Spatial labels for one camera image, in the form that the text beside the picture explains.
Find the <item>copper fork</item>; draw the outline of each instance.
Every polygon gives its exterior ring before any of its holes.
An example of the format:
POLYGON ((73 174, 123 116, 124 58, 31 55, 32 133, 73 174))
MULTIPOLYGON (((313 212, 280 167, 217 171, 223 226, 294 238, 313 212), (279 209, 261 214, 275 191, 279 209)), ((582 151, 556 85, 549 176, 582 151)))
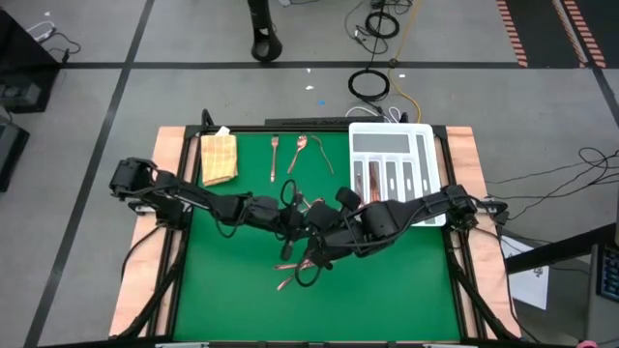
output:
POLYGON ((271 183, 275 181, 275 156, 278 150, 278 144, 280 144, 280 137, 277 134, 273 134, 271 138, 271 146, 273 146, 273 161, 271 163, 271 183))
POLYGON ((305 134, 299 135, 299 138, 297 139, 297 153, 294 154, 292 163, 290 163, 290 166, 288 167, 288 174, 292 173, 292 169, 294 168, 294 164, 297 162, 299 153, 301 152, 301 150, 305 149, 307 145, 308 145, 308 137, 305 134))

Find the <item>floor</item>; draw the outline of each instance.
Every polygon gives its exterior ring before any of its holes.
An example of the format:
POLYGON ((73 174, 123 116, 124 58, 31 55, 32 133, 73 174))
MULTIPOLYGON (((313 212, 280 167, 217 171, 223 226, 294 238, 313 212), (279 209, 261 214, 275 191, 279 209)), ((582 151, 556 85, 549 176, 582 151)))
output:
MULTIPOLYGON (((11 280, 0 285, 0 312, 10 314, 0 316, 1 345, 106 338, 134 223, 107 184, 118 160, 150 157, 159 127, 196 124, 205 107, 218 125, 260 125, 267 118, 341 116, 360 104, 346 81, 370 54, 343 30, 357 2, 284 8, 271 0, 284 44, 279 61, 305 63, 260 69, 249 63, 244 1, 0 1, 23 27, 52 20, 83 47, 57 78, 46 112, 15 115, 31 138, 0 195, 0 277, 11 280), (208 64, 230 62, 238 64, 208 64)), ((354 13, 350 26, 366 13, 354 13)), ((376 60, 391 58, 398 42, 376 60)), ((44 46, 66 43, 54 38, 44 46)), ((581 147, 605 154, 619 148, 619 115, 613 117, 599 79, 588 69, 519 69, 494 0, 425 0, 400 61, 420 63, 397 75, 421 104, 425 123, 473 127, 488 181, 576 162, 581 147)), ((604 77, 619 93, 619 71, 604 70, 604 77)), ((366 92, 382 88, 371 79, 357 84, 366 92)), ((382 104, 414 114, 401 97, 382 104)), ((488 191, 540 195, 577 173, 488 191)), ((574 188, 595 176, 584 175, 574 188)), ((516 214, 532 201, 510 203, 516 214)), ((508 226, 560 240, 614 221, 616 204, 617 185, 591 187, 546 201, 508 226)))

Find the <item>wooden table frame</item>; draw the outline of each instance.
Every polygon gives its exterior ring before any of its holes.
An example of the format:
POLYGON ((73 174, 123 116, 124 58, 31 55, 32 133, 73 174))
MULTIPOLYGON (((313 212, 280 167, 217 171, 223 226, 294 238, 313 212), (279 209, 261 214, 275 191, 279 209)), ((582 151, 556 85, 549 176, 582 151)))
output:
MULTIPOLYGON (((278 128, 276 132, 284 131, 309 131, 307 128, 278 128)), ((164 127, 160 128, 152 160, 162 170, 179 174, 186 181, 194 180, 199 165, 198 138, 195 136, 201 127, 164 127)), ((269 131, 264 127, 233 127, 233 131, 269 131)), ((346 128, 319 128, 312 131, 342 131, 346 128)), ((435 127, 436 152, 439 163, 441 183, 446 185, 456 183, 463 185, 467 192, 476 197, 486 196, 486 185, 482 168, 479 162, 477 147, 473 137, 473 131, 465 127, 435 127)), ((495 233, 491 219, 486 214, 478 214, 479 227, 495 233)), ((137 218, 133 232, 132 245, 139 241, 155 225, 153 214, 147 214, 137 218)), ((172 264, 176 257, 178 245, 183 236, 188 233, 181 231, 167 231, 156 234, 138 248, 127 264, 125 277, 121 284, 116 310, 111 323, 110 335, 119 334, 131 323, 133 318, 143 308, 155 291, 156 284, 172 264)), ((462 237, 452 234, 450 241, 455 246, 460 246, 462 237)), ((460 265, 476 283, 479 293, 485 299, 493 313, 501 320, 503 325, 515 335, 520 335, 520 330, 511 313, 510 300, 507 291, 507 275, 504 268, 503 256, 500 245, 496 238, 487 234, 472 230, 468 240, 470 253, 466 245, 457 251, 457 259, 460 265)), ((455 292, 457 303, 461 307, 460 333, 469 337, 493 338, 493 334, 484 328, 476 310, 473 309, 470 299, 460 287, 455 292)), ((153 315, 157 320, 151 320, 149 325, 140 335, 160 335, 173 333, 175 322, 176 301, 180 286, 174 284, 163 297, 158 310, 153 315)))

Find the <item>green mat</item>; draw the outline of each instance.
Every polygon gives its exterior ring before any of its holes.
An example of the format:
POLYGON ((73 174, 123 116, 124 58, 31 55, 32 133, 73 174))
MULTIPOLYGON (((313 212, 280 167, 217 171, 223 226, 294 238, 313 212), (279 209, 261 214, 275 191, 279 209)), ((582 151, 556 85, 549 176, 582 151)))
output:
MULTIPOLYGON (((324 197, 339 207, 335 194, 349 186, 348 134, 317 135, 335 176, 311 138, 292 175, 286 175, 298 134, 280 134, 277 179, 271 183, 272 135, 238 133, 239 176, 208 189, 279 197, 282 184, 291 177, 308 201, 324 197)), ((282 262, 281 242, 272 233, 242 227, 225 239, 209 213, 196 210, 193 216, 176 340, 459 339, 438 228, 411 228, 394 246, 375 255, 339 260, 311 288, 292 281, 277 291, 290 272, 273 270, 282 262)), ((231 227, 223 228, 229 232, 231 227)), ((297 243, 290 262, 297 262, 304 249, 305 243, 297 243)), ((305 272, 302 278, 310 280, 314 270, 305 272)))

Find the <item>black stand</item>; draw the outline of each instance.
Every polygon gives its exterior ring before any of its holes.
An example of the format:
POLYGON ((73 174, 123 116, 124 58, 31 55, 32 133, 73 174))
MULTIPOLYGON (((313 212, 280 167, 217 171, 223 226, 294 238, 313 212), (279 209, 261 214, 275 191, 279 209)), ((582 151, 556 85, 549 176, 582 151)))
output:
POLYGON ((611 223, 592 231, 546 246, 536 247, 505 260, 508 275, 551 265, 591 253, 593 246, 613 243, 617 224, 611 223))

